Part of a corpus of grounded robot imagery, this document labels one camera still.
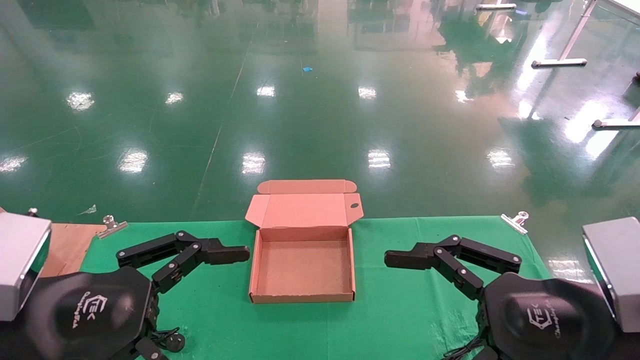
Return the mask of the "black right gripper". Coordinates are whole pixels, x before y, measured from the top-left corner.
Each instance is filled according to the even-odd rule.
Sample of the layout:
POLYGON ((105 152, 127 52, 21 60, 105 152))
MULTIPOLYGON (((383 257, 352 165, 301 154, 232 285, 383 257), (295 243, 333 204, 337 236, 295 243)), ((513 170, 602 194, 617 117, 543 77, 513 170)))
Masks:
POLYGON ((487 346, 472 360, 603 360, 616 341, 594 284, 506 273, 485 287, 481 304, 487 346))

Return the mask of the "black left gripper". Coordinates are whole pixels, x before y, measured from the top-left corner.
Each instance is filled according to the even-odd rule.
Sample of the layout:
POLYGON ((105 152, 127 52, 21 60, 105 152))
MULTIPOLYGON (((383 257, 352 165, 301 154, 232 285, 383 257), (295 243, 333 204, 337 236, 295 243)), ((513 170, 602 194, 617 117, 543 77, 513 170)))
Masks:
POLYGON ((44 278, 22 310, 22 357, 167 360, 151 338, 154 292, 166 294, 200 264, 228 265, 249 258, 247 246, 224 246, 218 238, 180 230, 117 251, 116 271, 44 278), (151 281, 137 271, 165 259, 170 261, 151 281))

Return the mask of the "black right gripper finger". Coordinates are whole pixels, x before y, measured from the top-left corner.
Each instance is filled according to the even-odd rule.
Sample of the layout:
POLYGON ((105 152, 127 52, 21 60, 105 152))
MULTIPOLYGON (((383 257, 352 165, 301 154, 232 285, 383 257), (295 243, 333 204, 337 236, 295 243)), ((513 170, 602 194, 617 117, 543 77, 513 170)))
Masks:
POLYGON ((388 268, 426 271, 434 269, 471 301, 481 298, 484 282, 463 262, 497 274, 521 269, 520 256, 459 235, 450 235, 438 243, 416 243, 409 251, 387 250, 388 268))

